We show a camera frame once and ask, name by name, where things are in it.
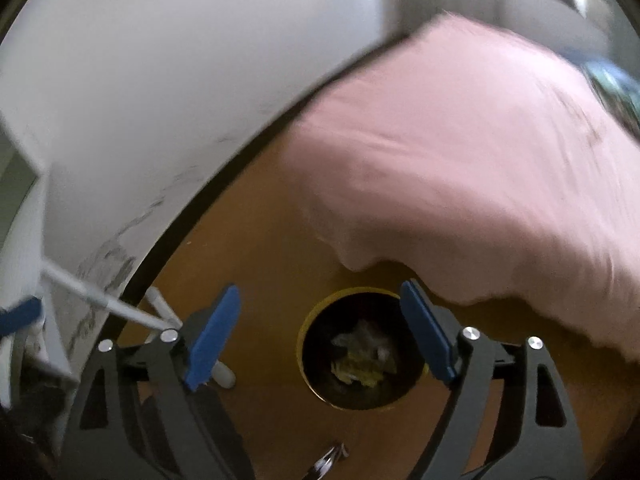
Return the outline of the black round trash bin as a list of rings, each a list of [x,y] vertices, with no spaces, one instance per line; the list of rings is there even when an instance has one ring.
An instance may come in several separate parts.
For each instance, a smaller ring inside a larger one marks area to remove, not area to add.
[[[399,296],[375,287],[342,289],[313,307],[296,359],[309,390],[342,411],[386,410],[428,374]]]

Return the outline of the pink bed blanket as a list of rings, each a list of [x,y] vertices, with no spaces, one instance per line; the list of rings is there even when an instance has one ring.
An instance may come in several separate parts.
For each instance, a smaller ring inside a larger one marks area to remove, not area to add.
[[[320,92],[281,164],[346,268],[515,296],[638,359],[639,145],[551,50],[439,15]]]

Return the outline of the chrome chair base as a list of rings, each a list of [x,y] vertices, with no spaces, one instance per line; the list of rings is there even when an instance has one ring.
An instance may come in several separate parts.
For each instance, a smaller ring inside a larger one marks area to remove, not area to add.
[[[334,444],[306,471],[303,480],[322,480],[337,463],[346,460],[348,456],[344,443]]]

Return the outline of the blue green bedding pile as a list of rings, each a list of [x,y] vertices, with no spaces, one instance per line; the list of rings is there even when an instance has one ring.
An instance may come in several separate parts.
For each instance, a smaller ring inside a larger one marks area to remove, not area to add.
[[[606,110],[639,139],[639,81],[602,56],[574,49],[565,49],[561,55],[584,74]]]

